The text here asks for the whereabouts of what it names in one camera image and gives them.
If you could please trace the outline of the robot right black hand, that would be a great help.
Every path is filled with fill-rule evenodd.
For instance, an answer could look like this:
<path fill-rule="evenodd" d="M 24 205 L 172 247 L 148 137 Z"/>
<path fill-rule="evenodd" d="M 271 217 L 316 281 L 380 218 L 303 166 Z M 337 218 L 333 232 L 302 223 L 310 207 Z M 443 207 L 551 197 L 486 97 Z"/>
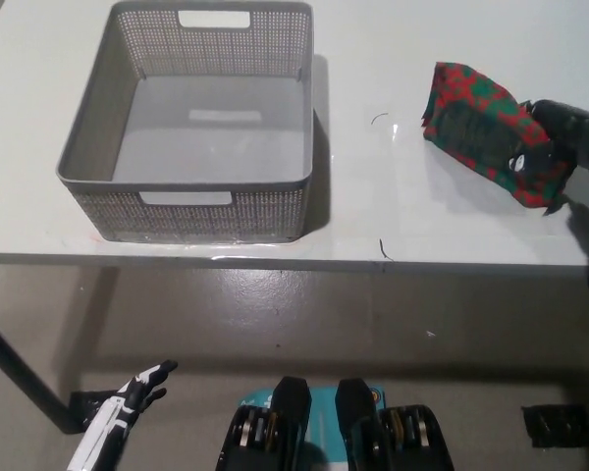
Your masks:
<path fill-rule="evenodd" d="M 546 132 L 550 142 L 511 158 L 512 171 L 534 177 L 566 162 L 589 172 L 589 111 L 549 99 L 527 100 L 520 106 Z"/>

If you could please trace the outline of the robot left white black hand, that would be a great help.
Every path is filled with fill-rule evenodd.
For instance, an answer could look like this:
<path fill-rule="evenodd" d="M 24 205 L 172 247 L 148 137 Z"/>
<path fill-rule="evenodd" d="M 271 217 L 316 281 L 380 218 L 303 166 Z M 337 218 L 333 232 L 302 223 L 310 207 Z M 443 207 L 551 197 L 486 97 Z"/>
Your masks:
<path fill-rule="evenodd" d="M 133 376 L 106 398 L 87 426 L 67 469 L 116 470 L 133 426 L 155 400 L 167 393 L 161 385 L 177 367 L 177 361 L 165 360 Z"/>

